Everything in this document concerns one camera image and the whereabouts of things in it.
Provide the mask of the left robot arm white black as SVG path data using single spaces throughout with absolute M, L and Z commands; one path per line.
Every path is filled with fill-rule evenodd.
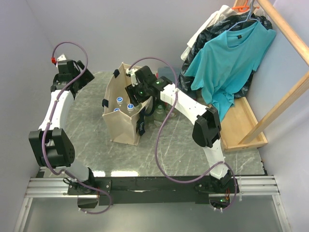
M 95 77 L 79 60 L 66 58 L 64 54 L 56 59 L 58 73 L 51 85 L 51 101 L 46 116 L 38 130 L 31 131 L 28 139 L 40 167 L 46 167 L 46 159 L 54 172 L 70 172 L 63 179 L 70 188 L 84 194 L 96 190 L 97 183 L 90 168 L 75 159 L 75 149 L 65 133 L 69 109 L 79 90 Z

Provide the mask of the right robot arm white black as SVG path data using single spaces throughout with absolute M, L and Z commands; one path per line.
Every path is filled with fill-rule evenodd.
M 221 147 L 221 123 L 215 107 L 207 107 L 190 98 L 168 78 L 157 78 L 148 66 L 126 69 L 131 84 L 126 87 L 131 102 L 136 106 L 150 97 L 161 100 L 183 114 L 193 124 L 192 138 L 203 148 L 210 166 L 211 186 L 216 192 L 228 188 L 232 173 L 226 166 Z

